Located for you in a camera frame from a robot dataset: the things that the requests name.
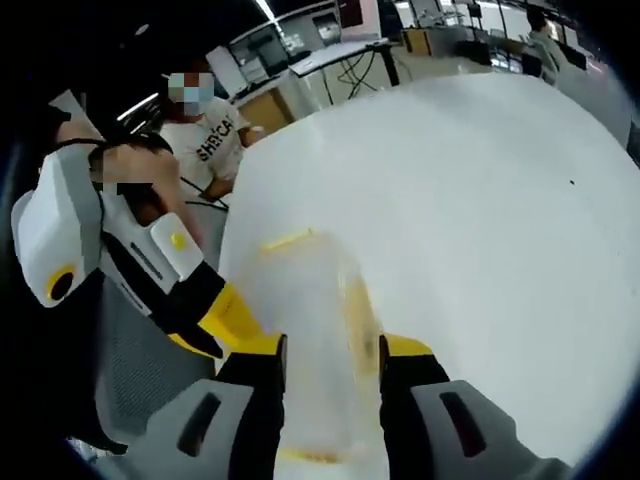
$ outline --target yellow circle marking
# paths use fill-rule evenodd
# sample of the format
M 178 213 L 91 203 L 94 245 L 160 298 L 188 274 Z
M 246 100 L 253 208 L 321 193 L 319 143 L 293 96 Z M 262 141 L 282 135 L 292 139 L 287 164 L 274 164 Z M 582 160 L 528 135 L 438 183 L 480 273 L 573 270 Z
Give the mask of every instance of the yellow circle marking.
M 178 251 L 184 250 L 187 247 L 187 241 L 185 240 L 184 235 L 179 232 L 171 235 L 171 244 Z
M 75 275 L 75 271 L 76 271 L 75 265 L 66 265 L 62 267 L 60 270 L 58 270 L 56 273 L 54 273 L 53 275 L 49 275 L 49 279 L 47 280 L 47 298 L 49 300 L 53 301 L 53 297 L 52 297 L 53 287 L 56 286 L 56 283 L 58 283 L 58 280 L 60 280 L 60 278 L 62 278 L 62 276 L 67 273 L 72 273 Z

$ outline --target chair backrest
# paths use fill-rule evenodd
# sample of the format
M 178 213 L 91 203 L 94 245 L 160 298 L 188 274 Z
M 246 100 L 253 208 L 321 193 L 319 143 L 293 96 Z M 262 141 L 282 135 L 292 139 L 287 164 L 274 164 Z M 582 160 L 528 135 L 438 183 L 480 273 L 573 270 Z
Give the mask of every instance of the chair backrest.
M 227 214 L 203 200 L 189 208 L 203 231 L 205 259 L 217 268 Z M 215 375 L 214 360 L 169 340 L 110 280 L 103 287 L 100 325 L 95 401 L 104 432 L 118 443 L 143 435 L 153 413 L 192 383 Z
M 522 73 L 533 77 L 542 76 L 542 60 L 532 47 L 525 47 L 522 51 Z

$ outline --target white table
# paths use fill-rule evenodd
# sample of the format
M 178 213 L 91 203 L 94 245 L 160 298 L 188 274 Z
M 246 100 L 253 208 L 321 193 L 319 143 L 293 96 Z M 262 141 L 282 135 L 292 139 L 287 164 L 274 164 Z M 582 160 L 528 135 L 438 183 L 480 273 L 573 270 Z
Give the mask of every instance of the white table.
M 333 65 L 334 63 L 373 51 L 379 52 L 382 56 L 391 86 L 396 86 L 400 84 L 400 80 L 398 78 L 398 71 L 396 70 L 390 49 L 391 42 L 389 42 L 389 39 L 387 38 L 375 41 L 336 43 L 320 50 L 316 50 L 307 58 L 289 66 L 289 70 L 295 73 L 299 78 L 302 78 L 313 72 L 317 72 L 318 70 L 322 70 L 323 68 Z
M 246 152 L 222 246 L 233 279 L 312 227 L 359 259 L 387 331 L 429 344 L 574 464 L 640 349 L 640 171 L 531 77 L 416 82 L 323 110 Z

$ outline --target white t-shirt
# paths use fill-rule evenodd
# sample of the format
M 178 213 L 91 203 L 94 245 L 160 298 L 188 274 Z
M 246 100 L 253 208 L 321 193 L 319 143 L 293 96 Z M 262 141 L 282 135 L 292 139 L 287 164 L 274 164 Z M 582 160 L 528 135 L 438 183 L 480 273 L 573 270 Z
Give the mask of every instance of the white t-shirt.
M 246 127 L 237 108 L 214 98 L 196 123 L 165 123 L 160 136 L 180 162 L 180 175 L 204 190 L 214 178 L 235 179 L 244 150 L 238 130 Z

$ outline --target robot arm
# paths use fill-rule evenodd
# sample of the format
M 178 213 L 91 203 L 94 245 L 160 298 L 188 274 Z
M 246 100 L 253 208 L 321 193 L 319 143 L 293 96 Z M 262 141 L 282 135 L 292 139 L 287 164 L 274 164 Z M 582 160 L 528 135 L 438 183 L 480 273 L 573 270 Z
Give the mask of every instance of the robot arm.
M 386 346 L 380 358 L 380 424 L 389 475 L 376 478 L 568 477 L 561 461 L 540 459 L 522 445 L 514 420 L 489 399 L 464 381 L 449 381 L 432 354 L 392 353 L 393 337 L 380 338 Z M 274 478 L 285 422 L 287 337 L 249 343 L 231 353 L 215 380 L 194 383 L 155 413 L 125 455 L 99 459 L 95 466 L 103 477 Z M 334 478 L 331 467 L 324 477 L 316 475 Z
M 55 307 L 100 269 L 173 341 L 221 357 L 213 335 L 234 323 L 258 328 L 248 308 L 204 261 L 177 215 L 143 226 L 130 195 L 96 190 L 87 149 L 78 144 L 87 142 L 50 154 L 36 189 L 13 207 L 15 251 L 27 285 L 43 306 Z M 148 185 L 125 187 L 138 197 L 153 195 Z

